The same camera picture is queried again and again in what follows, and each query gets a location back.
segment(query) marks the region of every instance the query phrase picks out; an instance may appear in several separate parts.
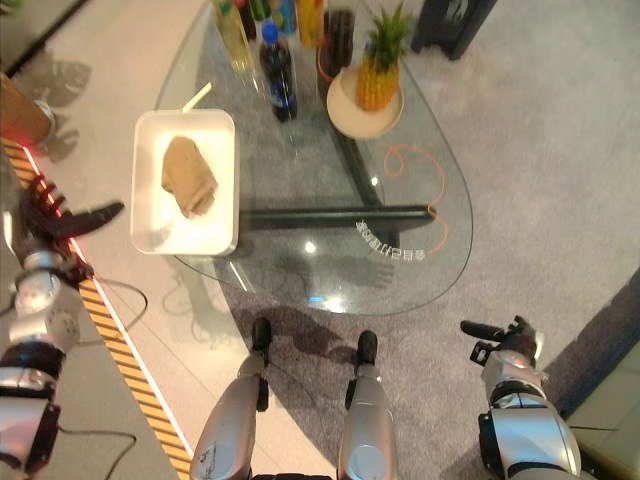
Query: yellow black striped tape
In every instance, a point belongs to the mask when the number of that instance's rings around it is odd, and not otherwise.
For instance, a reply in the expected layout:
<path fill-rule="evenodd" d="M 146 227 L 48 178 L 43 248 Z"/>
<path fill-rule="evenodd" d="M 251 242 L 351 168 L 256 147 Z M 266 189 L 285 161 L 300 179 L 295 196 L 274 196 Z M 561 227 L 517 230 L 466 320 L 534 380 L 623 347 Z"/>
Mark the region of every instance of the yellow black striped tape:
<path fill-rule="evenodd" d="M 39 173 L 37 167 L 32 163 L 32 159 L 30 160 L 30 154 L 20 145 L 4 138 L 1 141 L 20 184 L 26 188 Z M 138 402 L 178 478 L 189 480 L 191 449 L 174 421 L 172 422 L 172 414 L 157 387 L 152 387 L 155 382 L 151 375 L 133 353 L 132 344 L 122 323 L 114 320 L 102 297 L 100 287 L 94 280 L 85 280 L 80 284 L 79 290 L 89 317 L 102 336 L 124 382 Z"/>

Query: white rectangular tray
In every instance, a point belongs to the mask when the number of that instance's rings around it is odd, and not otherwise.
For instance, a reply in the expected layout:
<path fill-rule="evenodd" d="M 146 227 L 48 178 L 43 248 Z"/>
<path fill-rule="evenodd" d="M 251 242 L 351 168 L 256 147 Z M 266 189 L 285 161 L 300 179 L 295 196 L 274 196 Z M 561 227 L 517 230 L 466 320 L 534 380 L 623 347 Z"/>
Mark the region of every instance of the white rectangular tray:
<path fill-rule="evenodd" d="M 161 185 L 162 160 L 174 136 L 192 139 L 218 188 L 209 211 L 185 218 Z M 224 110 L 158 110 L 136 123 L 131 182 L 131 240 L 142 253 L 224 255 L 238 240 L 235 125 Z"/>

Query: black cable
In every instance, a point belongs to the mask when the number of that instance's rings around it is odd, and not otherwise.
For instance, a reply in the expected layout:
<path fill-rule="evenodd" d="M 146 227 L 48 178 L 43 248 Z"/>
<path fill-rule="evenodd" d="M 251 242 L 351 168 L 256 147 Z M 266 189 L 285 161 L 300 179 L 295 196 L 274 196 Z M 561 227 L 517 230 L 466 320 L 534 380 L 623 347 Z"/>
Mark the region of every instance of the black cable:
<path fill-rule="evenodd" d="M 142 317 L 144 316 L 145 313 L 147 313 L 147 309 L 149 308 L 149 299 L 147 298 L 147 296 L 145 295 L 145 293 L 140 290 L 138 287 L 131 285 L 129 283 L 126 282 L 121 282 L 120 280 L 111 280 L 109 278 L 102 278 L 102 277 L 95 277 L 96 280 L 98 280 L 101 283 L 104 283 L 105 285 L 111 285 L 114 287 L 122 287 L 125 288 L 127 290 L 130 290 L 132 292 L 137 293 L 138 295 L 140 295 L 142 297 L 142 300 L 144 301 L 144 306 L 142 307 L 142 310 L 140 310 L 140 312 L 138 312 L 136 314 L 135 317 L 133 317 L 133 320 L 131 320 L 129 322 L 128 325 L 125 325 L 124 330 L 125 332 L 128 332 L 131 328 L 133 328 L 133 326 L 138 323 L 140 321 L 140 319 L 142 319 Z M 102 345 L 104 343 L 103 339 L 100 340 L 88 340 L 88 341 L 84 341 L 84 342 L 78 342 L 78 346 L 79 347 L 89 347 L 89 346 L 93 346 L 93 345 Z"/>
<path fill-rule="evenodd" d="M 133 433 L 120 432 L 118 430 L 69 430 L 61 427 L 60 425 L 58 425 L 58 430 L 66 435 L 111 435 L 115 437 L 127 437 L 131 439 L 131 442 L 122 449 L 122 451 L 118 454 L 118 456 L 111 464 L 111 468 L 109 468 L 109 471 L 104 477 L 104 480 L 109 480 L 111 478 L 111 475 L 118 466 L 118 463 L 120 463 L 120 460 L 124 458 L 124 456 L 129 452 L 129 450 L 133 448 L 133 446 L 138 441 L 138 438 Z"/>

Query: oval glass table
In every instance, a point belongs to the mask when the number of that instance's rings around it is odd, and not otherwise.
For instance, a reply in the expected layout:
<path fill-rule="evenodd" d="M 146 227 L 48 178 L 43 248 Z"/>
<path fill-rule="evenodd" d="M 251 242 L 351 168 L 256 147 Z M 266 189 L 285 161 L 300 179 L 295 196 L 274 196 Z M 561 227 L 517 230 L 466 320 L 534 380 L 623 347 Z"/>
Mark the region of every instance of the oval glass table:
<path fill-rule="evenodd" d="M 365 2 L 353 5 L 352 65 L 358 65 L 372 12 Z M 195 108 L 221 108 L 233 117 L 239 241 L 225 257 L 178 258 L 245 291 L 339 313 L 398 313 L 446 292 L 469 256 L 471 204 L 406 65 L 398 123 L 382 137 L 353 140 L 329 120 L 315 51 L 293 36 L 298 115 L 280 123 L 260 73 L 234 74 L 212 10 L 206 2 L 189 30 L 156 108 L 182 108 L 211 82 Z"/>

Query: silver robot leg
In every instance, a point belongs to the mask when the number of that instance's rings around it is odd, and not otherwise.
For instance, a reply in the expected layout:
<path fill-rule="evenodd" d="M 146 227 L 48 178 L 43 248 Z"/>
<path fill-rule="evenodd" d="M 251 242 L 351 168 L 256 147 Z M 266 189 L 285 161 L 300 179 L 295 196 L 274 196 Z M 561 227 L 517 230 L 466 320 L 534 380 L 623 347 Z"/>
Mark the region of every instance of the silver robot leg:
<path fill-rule="evenodd" d="M 269 387 L 262 374 L 269 358 L 271 327 L 253 325 L 253 348 L 205 424 L 191 462 L 193 480 L 247 480 L 256 433 L 256 410 L 268 406 Z"/>
<path fill-rule="evenodd" d="M 356 378 L 349 382 L 338 480 L 396 480 L 393 417 L 375 367 L 377 338 L 364 331 L 358 340 Z"/>

